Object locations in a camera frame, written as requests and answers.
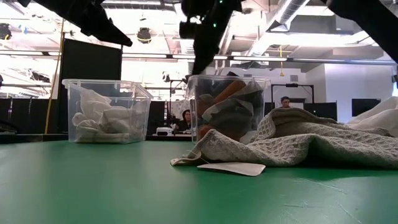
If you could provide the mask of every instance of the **white fabric pile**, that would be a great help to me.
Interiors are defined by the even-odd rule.
[[[111,102],[93,90],[81,91],[82,113],[72,118],[76,142],[129,143],[144,139],[147,102],[138,101],[130,108],[111,106]]]
[[[260,122],[248,144],[212,129],[177,164],[200,157],[268,167],[294,166],[311,158],[332,161],[337,166],[345,163],[398,169],[398,138],[385,129],[355,130],[298,108],[274,109]]]
[[[393,96],[347,123],[354,129],[384,128],[398,137],[398,97]]]

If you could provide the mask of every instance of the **ceiling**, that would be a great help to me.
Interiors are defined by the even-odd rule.
[[[186,20],[180,4],[172,4],[179,1],[164,2],[162,5],[159,0],[104,1],[103,7],[107,15],[133,41],[132,47],[124,47],[123,52],[193,53],[193,40],[182,40],[178,34],[180,21]],[[392,0],[383,2],[391,10],[396,10]],[[274,57],[375,59],[383,55],[383,51],[358,25],[334,15],[318,0],[309,1],[298,11],[289,32],[265,33],[264,26],[278,9],[278,3],[280,4],[278,0],[244,1],[244,13],[233,14],[220,43],[220,54],[247,55],[260,45],[263,54]],[[0,1],[0,23],[10,24],[12,32],[10,40],[0,40],[0,50],[58,51],[60,48],[62,18],[35,2],[24,8],[15,0]],[[137,41],[136,35],[140,27],[150,28],[151,43],[142,44]],[[100,42],[94,37],[86,37],[69,22],[65,22],[63,31],[66,32],[66,38],[119,47]],[[269,62],[260,66],[278,68],[280,62]],[[307,63],[284,63],[284,67],[300,68],[303,72],[313,66],[315,65]]]

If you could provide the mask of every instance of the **green table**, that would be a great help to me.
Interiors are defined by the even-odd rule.
[[[172,167],[190,142],[0,146],[0,223],[398,223],[398,172]]]

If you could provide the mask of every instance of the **person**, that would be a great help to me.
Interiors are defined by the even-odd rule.
[[[186,131],[191,129],[191,111],[185,110],[182,113],[182,121],[175,127],[177,131]]]
[[[282,97],[280,103],[282,104],[280,108],[290,108],[290,98],[288,96]]]

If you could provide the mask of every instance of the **man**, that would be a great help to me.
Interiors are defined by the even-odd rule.
[[[280,99],[280,103],[282,106],[280,108],[290,108],[290,98],[287,96],[284,96]]]

